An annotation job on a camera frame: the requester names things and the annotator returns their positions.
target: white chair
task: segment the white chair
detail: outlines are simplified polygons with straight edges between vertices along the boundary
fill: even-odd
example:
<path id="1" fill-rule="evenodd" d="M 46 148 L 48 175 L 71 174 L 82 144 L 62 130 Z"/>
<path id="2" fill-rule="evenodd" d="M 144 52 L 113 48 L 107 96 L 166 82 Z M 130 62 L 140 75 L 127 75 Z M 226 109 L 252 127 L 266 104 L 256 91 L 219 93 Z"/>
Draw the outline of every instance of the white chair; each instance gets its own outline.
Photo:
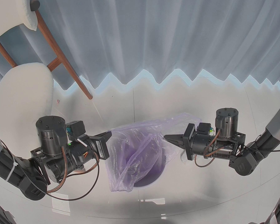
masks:
<path id="1" fill-rule="evenodd" d="M 0 0 L 0 36 L 22 23 L 37 28 L 30 0 Z M 53 87 L 50 69 L 41 63 L 15 66 L 0 81 L 0 138 L 16 156 L 28 159 L 40 146 L 35 123 L 51 114 Z"/>

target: purple plastic bag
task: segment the purple plastic bag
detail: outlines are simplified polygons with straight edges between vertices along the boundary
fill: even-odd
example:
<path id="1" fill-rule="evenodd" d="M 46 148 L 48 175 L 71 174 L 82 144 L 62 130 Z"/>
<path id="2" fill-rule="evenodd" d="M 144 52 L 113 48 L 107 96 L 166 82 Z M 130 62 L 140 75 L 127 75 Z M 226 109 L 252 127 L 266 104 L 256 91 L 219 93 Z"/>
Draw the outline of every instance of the purple plastic bag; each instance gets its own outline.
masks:
<path id="1" fill-rule="evenodd" d="M 201 119 L 183 113 L 112 129 L 107 142 L 110 158 L 105 162 L 110 190 L 130 192 L 134 186 L 141 186 L 146 175 L 159 177 L 180 151 L 163 136 L 184 133 L 188 123 L 197 127 L 200 122 Z"/>

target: glossy floor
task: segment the glossy floor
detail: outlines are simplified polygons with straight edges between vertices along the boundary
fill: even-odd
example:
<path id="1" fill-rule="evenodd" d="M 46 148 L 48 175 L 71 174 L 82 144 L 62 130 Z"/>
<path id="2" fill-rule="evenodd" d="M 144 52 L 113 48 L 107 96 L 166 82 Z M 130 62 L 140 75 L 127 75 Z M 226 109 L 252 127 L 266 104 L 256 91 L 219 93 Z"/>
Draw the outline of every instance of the glossy floor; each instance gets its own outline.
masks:
<path id="1" fill-rule="evenodd" d="M 83 120 L 86 133 L 95 135 L 119 125 L 182 112 L 214 125 L 217 109 L 234 107 L 239 111 L 238 131 L 246 134 L 248 143 L 264 131 L 280 108 L 280 87 L 267 81 L 259 85 L 247 79 L 240 84 L 235 78 L 215 82 L 212 77 L 197 77 L 189 86 L 183 78 L 171 77 L 159 90 L 151 78 L 134 79 L 126 86 L 118 86 L 116 79 L 105 82 L 104 91 L 95 94 L 93 100 L 88 100 L 79 89 L 63 91 L 56 85 L 52 114 L 66 121 Z M 206 160 L 199 158 L 198 162 L 203 164 Z M 82 200 L 68 203 L 45 197 L 33 202 L 0 179 L 0 204 L 18 223 L 25 224 L 32 220 L 248 224 L 264 222 L 280 197 L 280 153 L 271 153 L 246 177 L 229 168 L 226 160 L 217 159 L 212 165 L 199 168 L 191 161 L 183 164 L 177 156 L 155 185 L 129 193 L 110 192 L 103 162 L 100 167 L 96 187 Z M 81 196 L 95 177 L 95 173 L 71 177 L 59 193 L 69 198 Z"/>

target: barcode sticker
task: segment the barcode sticker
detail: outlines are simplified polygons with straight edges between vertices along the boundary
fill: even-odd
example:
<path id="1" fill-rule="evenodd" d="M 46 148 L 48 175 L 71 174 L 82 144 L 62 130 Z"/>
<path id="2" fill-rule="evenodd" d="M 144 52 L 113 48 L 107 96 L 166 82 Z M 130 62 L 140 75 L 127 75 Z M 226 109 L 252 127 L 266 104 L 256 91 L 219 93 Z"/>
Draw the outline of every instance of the barcode sticker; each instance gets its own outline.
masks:
<path id="1" fill-rule="evenodd" d="M 101 147 L 101 143 L 100 141 L 96 141 L 96 145 L 98 147 L 98 153 L 100 155 L 101 158 L 104 158 L 104 155 L 103 155 L 103 151 L 102 151 L 102 147 Z"/>

